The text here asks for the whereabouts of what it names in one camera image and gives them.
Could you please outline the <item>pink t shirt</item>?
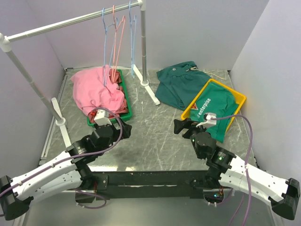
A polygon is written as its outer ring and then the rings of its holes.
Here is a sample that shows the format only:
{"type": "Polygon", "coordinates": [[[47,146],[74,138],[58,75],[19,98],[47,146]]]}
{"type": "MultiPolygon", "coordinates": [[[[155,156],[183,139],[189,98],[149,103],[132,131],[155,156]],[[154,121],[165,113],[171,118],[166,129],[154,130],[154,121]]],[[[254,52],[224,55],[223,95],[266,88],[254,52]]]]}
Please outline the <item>pink t shirt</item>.
{"type": "Polygon", "coordinates": [[[81,70],[71,77],[73,99],[77,107],[90,117],[97,107],[104,107],[115,114],[127,113],[125,90],[119,71],[113,73],[108,65],[81,70]]]}

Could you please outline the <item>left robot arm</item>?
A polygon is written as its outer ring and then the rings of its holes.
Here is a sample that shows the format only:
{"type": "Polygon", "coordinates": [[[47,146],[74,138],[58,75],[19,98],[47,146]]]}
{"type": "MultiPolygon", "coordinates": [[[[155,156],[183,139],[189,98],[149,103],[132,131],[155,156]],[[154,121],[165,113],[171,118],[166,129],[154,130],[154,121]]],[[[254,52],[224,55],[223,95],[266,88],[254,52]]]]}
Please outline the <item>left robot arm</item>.
{"type": "Polygon", "coordinates": [[[120,140],[129,138],[131,130],[132,126],[123,122],[120,129],[114,125],[100,126],[40,167],[18,177],[1,177],[1,217],[14,220],[25,214],[33,203],[61,191],[89,189],[94,178],[88,164],[120,140]]]}

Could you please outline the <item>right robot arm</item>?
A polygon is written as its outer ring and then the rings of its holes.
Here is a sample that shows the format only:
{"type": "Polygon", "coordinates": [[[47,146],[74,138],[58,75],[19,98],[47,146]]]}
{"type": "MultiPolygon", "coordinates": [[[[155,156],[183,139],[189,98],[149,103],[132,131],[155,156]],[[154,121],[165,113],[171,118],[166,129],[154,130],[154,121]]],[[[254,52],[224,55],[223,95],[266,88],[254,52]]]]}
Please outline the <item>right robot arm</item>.
{"type": "Polygon", "coordinates": [[[280,217],[294,220],[301,196],[299,181],[273,176],[219,147],[208,129],[227,119],[227,116],[217,118],[214,113],[205,114],[203,122],[175,119],[174,133],[186,129],[183,138],[191,141],[197,158],[206,160],[209,167],[206,183],[210,187],[223,186],[241,191],[249,196],[249,200],[257,198],[264,202],[280,217]]]}

